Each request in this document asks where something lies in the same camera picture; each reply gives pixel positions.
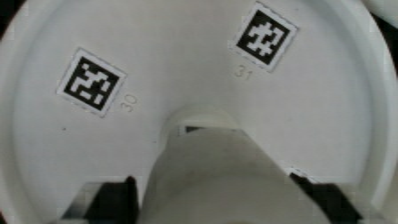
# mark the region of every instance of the white curved surface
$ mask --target white curved surface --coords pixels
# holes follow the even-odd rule
[[[375,23],[359,1],[263,2],[301,28],[272,74],[228,49],[253,1],[153,1],[157,14],[144,2],[126,7],[132,1],[30,1],[0,49],[0,209],[11,224],[54,220],[87,181],[134,174],[142,195],[160,127],[194,103],[233,114],[283,168],[295,166],[320,180],[359,187],[380,207],[396,165],[398,109]],[[160,55],[148,52],[155,46]],[[192,46],[196,52],[185,51]],[[114,107],[102,120],[55,95],[77,47],[130,75],[121,96],[139,97],[134,115]],[[258,73],[249,82],[233,77],[242,64]]]
[[[370,11],[398,28],[398,1],[396,0],[363,0]]]

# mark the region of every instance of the curved edge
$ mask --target curved edge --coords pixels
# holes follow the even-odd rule
[[[336,13],[343,19],[356,20],[354,23],[347,22],[347,25],[354,31],[365,34],[363,39],[356,39],[356,41],[363,42],[359,46],[368,46],[359,50],[368,69],[372,74],[375,74],[368,77],[373,92],[373,139],[359,192],[375,209],[380,210],[391,188],[398,162],[396,72],[386,40],[363,1],[338,0],[329,2],[331,5],[333,3],[345,5],[349,12],[336,10]]]
[[[0,210],[7,224],[39,224],[27,197],[13,151],[14,86],[20,66],[46,18],[62,0],[29,0],[9,24],[0,42]]]

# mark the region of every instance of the black and white square marker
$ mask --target black and white square marker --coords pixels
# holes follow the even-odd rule
[[[295,34],[297,27],[258,2],[231,48],[269,71],[276,68]]]
[[[126,74],[78,49],[57,94],[103,117],[125,79]]]

